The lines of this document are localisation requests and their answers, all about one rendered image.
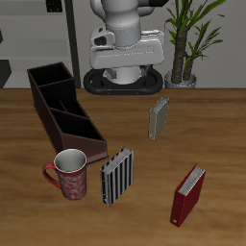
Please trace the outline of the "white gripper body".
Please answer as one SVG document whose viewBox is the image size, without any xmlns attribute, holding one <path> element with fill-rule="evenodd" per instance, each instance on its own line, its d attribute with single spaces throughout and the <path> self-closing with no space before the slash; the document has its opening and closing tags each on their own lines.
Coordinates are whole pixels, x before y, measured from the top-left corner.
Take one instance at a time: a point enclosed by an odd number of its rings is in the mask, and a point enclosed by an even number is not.
<svg viewBox="0 0 246 246">
<path fill-rule="evenodd" d="M 90 48 L 90 66 L 94 69 L 103 69 L 159 64 L 164 61 L 163 44 L 164 33 L 154 30 L 142 31 L 141 40 L 132 47 L 93 45 Z"/>
</svg>

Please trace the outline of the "dark brown desk caddy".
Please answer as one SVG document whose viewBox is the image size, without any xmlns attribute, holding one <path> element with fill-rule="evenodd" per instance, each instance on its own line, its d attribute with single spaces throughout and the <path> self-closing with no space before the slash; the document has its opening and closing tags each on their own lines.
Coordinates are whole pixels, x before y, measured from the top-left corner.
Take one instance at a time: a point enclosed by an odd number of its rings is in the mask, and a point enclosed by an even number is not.
<svg viewBox="0 0 246 246">
<path fill-rule="evenodd" d="M 107 160 L 107 142 L 77 100 L 74 77 L 62 62 L 27 70 L 34 107 L 56 153 L 78 149 L 86 165 Z"/>
</svg>

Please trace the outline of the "black white striped book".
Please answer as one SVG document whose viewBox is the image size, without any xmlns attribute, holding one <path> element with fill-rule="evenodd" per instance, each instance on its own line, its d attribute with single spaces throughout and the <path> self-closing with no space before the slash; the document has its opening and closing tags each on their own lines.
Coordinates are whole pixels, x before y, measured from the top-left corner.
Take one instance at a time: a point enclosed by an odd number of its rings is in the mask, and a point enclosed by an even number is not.
<svg viewBox="0 0 246 246">
<path fill-rule="evenodd" d="M 111 206 L 133 183 L 134 152 L 123 147 L 100 168 L 102 201 Z"/>
</svg>

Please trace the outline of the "red book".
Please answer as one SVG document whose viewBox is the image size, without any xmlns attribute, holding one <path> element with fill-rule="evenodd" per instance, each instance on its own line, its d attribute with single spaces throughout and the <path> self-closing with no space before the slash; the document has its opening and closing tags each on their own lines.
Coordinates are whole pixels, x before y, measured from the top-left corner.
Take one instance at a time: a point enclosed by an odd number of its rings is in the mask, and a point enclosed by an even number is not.
<svg viewBox="0 0 246 246">
<path fill-rule="evenodd" d="M 180 227 L 197 204 L 206 170 L 194 165 L 175 189 L 170 223 Z"/>
</svg>

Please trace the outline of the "green pot plant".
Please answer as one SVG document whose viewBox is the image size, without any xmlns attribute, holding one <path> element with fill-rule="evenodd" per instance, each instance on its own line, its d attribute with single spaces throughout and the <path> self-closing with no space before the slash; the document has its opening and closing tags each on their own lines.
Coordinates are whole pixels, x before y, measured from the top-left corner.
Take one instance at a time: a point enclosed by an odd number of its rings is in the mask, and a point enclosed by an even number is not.
<svg viewBox="0 0 246 246">
<path fill-rule="evenodd" d="M 203 52 L 213 44 L 221 43 L 222 39 L 216 39 L 220 27 L 214 29 L 207 37 L 206 31 L 210 20 L 200 27 L 197 23 L 209 12 L 221 6 L 226 0 L 209 0 L 197 9 L 192 8 L 193 0 L 175 0 L 175 11 L 165 23 L 170 23 L 174 30 L 169 30 L 172 37 L 170 42 L 175 46 L 174 61 L 172 70 L 164 76 L 166 88 L 195 88 L 197 78 L 191 73 L 193 62 L 198 58 L 205 58 Z"/>
</svg>

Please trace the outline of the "small black box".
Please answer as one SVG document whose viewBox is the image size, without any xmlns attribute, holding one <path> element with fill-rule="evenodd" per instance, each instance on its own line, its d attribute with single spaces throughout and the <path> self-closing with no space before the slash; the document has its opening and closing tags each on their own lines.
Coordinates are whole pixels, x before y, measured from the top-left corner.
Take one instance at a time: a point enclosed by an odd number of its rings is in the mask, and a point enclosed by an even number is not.
<svg viewBox="0 0 246 246">
<path fill-rule="evenodd" d="M 45 0 L 48 12 L 62 12 L 62 0 Z"/>
</svg>

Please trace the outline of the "dark grey angular object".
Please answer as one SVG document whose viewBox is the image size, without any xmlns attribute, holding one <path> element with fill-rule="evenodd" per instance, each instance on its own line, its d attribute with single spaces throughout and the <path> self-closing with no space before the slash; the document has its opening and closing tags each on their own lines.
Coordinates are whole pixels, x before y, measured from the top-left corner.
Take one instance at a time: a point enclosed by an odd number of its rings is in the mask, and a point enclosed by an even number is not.
<svg viewBox="0 0 246 246">
<path fill-rule="evenodd" d="M 0 60 L 0 88 L 3 88 L 12 74 L 9 60 Z"/>
</svg>

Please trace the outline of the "red patterned mug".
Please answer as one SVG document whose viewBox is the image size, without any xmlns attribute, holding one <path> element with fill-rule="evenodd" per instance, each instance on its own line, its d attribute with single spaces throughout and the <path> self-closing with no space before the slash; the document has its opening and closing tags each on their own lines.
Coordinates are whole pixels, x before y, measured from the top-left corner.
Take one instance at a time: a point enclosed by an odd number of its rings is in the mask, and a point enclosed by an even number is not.
<svg viewBox="0 0 246 246">
<path fill-rule="evenodd" d="M 86 195 L 86 155 L 81 150 L 59 152 L 53 162 L 43 166 L 42 174 L 67 200 L 81 200 Z"/>
</svg>

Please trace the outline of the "flat black base plate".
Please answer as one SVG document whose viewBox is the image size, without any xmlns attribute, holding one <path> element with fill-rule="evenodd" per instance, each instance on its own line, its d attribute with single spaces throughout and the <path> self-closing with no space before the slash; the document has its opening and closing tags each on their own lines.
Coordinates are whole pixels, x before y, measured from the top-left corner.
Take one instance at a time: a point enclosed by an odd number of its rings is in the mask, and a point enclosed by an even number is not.
<svg viewBox="0 0 246 246">
<path fill-rule="evenodd" d="M 91 69 L 84 76 L 84 87 L 95 95 L 151 95 L 158 93 L 163 86 L 161 74 L 150 66 L 146 75 L 136 82 L 118 85 L 103 76 L 104 69 Z"/>
</svg>

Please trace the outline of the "dark grey vertical post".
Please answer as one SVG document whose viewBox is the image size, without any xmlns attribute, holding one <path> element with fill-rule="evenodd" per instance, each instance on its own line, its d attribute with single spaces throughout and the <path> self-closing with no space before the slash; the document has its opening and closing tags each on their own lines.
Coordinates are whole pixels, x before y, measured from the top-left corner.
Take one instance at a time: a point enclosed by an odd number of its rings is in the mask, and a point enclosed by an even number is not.
<svg viewBox="0 0 246 246">
<path fill-rule="evenodd" d="M 75 19 L 74 19 L 74 11 L 73 11 L 73 0 L 64 0 L 64 5 L 65 5 L 65 12 L 66 12 L 66 22 L 67 22 L 72 70 L 75 78 L 75 87 L 80 88 L 81 75 L 80 75 Z"/>
</svg>

